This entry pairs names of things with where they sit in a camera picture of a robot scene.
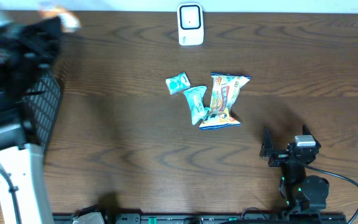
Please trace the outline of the orange small tissue pack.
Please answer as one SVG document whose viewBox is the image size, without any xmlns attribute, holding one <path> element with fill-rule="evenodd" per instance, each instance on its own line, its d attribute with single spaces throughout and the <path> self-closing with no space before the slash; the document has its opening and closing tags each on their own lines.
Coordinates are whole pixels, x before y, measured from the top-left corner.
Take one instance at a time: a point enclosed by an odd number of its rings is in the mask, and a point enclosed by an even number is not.
<svg viewBox="0 0 358 224">
<path fill-rule="evenodd" d="M 39 14 L 43 19 L 59 17 L 65 33 L 74 33 L 81 28 L 79 18 L 73 12 L 54 0 L 39 1 Z"/>
</svg>

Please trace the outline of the large yellow snack bag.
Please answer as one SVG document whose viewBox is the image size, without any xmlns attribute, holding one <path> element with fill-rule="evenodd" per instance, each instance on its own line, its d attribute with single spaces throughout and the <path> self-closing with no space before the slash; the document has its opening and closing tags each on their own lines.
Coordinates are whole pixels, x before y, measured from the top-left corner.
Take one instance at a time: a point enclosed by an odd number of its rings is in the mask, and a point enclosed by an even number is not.
<svg viewBox="0 0 358 224">
<path fill-rule="evenodd" d="M 241 88 L 251 81 L 250 76 L 212 73 L 213 89 L 207 115 L 200 124 L 201 130 L 240 126 L 231 115 L 231 108 Z"/>
</svg>

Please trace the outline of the teal long snack packet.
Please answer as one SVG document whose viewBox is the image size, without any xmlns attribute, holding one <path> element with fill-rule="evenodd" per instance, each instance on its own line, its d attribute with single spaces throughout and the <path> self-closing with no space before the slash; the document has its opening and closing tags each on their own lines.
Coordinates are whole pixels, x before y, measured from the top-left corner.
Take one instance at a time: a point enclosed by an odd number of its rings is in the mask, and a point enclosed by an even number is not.
<svg viewBox="0 0 358 224">
<path fill-rule="evenodd" d="M 207 86 L 196 86 L 183 92 L 190 107 L 192 125 L 195 125 L 199 120 L 204 119 L 208 113 L 203 102 L 206 90 Z"/>
</svg>

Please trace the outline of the teal small tissue pack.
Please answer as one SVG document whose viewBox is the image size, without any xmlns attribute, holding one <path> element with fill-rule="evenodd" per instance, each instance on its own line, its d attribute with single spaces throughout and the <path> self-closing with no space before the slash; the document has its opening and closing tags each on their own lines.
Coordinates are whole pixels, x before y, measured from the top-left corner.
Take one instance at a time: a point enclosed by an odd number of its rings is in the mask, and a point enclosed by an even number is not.
<svg viewBox="0 0 358 224">
<path fill-rule="evenodd" d="M 179 75 L 172 78 L 167 78 L 165 83 L 171 95 L 179 91 L 186 90 L 191 86 L 191 83 L 185 72 L 180 73 Z"/>
</svg>

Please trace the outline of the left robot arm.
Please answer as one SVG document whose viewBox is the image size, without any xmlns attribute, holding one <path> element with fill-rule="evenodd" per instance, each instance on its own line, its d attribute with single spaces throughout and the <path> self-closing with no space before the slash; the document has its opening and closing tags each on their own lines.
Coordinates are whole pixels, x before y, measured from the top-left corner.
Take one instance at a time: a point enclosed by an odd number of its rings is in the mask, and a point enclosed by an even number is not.
<svg viewBox="0 0 358 224">
<path fill-rule="evenodd" d="M 6 223 L 53 223 L 44 157 L 62 101 L 58 17 L 0 26 L 0 204 Z"/>
</svg>

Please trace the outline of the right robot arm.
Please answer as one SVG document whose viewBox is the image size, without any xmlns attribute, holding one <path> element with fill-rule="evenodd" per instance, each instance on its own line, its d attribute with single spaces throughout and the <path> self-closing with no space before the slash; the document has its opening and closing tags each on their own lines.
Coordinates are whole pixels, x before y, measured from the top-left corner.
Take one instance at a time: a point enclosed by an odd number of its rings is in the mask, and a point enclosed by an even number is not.
<svg viewBox="0 0 358 224">
<path fill-rule="evenodd" d="M 270 167 L 281 168 L 279 191 L 287 201 L 281 216 L 286 220 L 301 215 L 318 216 L 326 208 L 329 193 L 326 179 L 306 174 L 306 166 L 316 159 L 321 145 L 305 125 L 302 131 L 303 134 L 295 136 L 286 149 L 275 149 L 273 138 L 266 129 L 259 154 L 268 158 Z"/>
</svg>

